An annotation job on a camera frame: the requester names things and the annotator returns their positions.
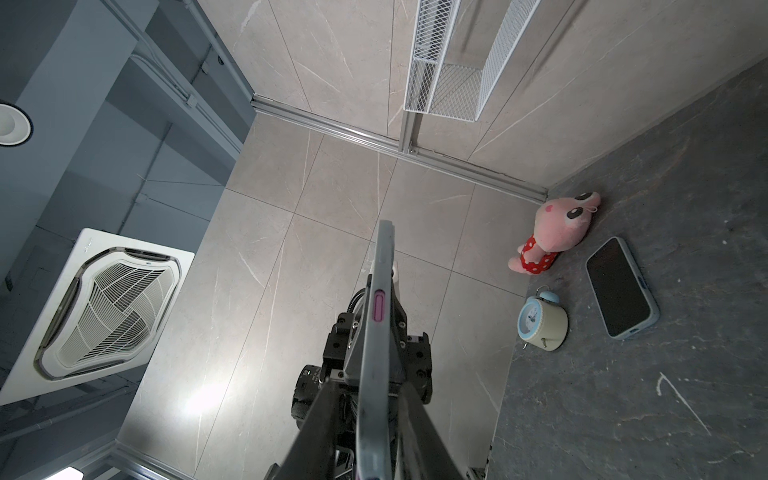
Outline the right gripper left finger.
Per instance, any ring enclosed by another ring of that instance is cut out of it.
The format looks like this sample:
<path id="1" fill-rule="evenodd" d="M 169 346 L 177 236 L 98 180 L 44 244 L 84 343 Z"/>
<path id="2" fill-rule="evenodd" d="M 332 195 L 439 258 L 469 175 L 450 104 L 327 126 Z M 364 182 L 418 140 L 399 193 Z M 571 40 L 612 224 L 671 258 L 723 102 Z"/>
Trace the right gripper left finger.
<path id="1" fill-rule="evenodd" d="M 322 387 L 294 441 L 276 480 L 334 479 L 340 388 Z"/>

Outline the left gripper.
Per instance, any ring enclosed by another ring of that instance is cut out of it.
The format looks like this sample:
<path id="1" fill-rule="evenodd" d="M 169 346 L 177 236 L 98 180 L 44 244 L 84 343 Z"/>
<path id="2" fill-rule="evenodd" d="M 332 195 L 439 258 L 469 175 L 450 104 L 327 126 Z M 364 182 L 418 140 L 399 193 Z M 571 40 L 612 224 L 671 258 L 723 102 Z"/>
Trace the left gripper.
<path id="1" fill-rule="evenodd" d="M 301 427 L 328 382 L 340 385 L 342 425 L 353 429 L 365 397 L 389 389 L 394 403 L 403 384 L 410 384 L 422 404 L 433 395 L 429 336 L 410 335 L 408 317 L 392 291 L 358 290 L 327 336 L 319 366 L 306 365 L 296 381 L 291 416 Z"/>

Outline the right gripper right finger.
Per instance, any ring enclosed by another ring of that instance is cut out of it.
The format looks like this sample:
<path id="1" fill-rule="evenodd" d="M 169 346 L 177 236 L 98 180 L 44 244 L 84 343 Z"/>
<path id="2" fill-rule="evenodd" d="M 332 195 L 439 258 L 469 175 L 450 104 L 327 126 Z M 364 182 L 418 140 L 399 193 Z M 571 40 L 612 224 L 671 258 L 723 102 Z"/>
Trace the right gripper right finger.
<path id="1" fill-rule="evenodd" d="M 463 479 L 411 383 L 401 386 L 396 479 Z"/>

